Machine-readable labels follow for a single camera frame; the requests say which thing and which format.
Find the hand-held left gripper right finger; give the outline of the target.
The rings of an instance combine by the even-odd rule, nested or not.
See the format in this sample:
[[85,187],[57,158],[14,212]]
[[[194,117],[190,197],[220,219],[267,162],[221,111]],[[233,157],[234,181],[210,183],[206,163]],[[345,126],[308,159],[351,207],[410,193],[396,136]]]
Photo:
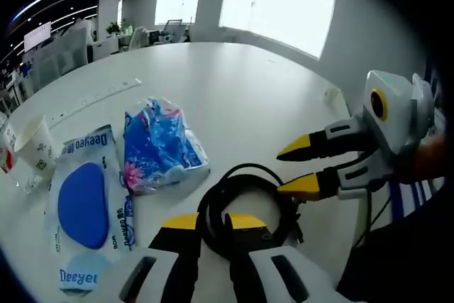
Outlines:
[[339,302],[328,274],[293,246],[278,246],[249,214],[225,215],[230,279],[238,302]]

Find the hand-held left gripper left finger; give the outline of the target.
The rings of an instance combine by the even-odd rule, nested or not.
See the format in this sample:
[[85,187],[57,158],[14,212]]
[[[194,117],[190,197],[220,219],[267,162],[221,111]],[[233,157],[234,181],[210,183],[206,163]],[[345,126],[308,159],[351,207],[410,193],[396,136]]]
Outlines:
[[199,214],[167,219],[150,245],[137,250],[119,298],[122,302],[190,302],[201,253]]

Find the person's right hand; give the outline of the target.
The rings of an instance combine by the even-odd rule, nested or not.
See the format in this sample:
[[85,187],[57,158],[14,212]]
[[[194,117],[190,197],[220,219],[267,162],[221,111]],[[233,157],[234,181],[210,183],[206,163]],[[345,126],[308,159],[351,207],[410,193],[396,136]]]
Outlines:
[[445,136],[434,136],[421,144],[417,153],[417,175],[423,179],[435,179],[447,173],[447,147]]

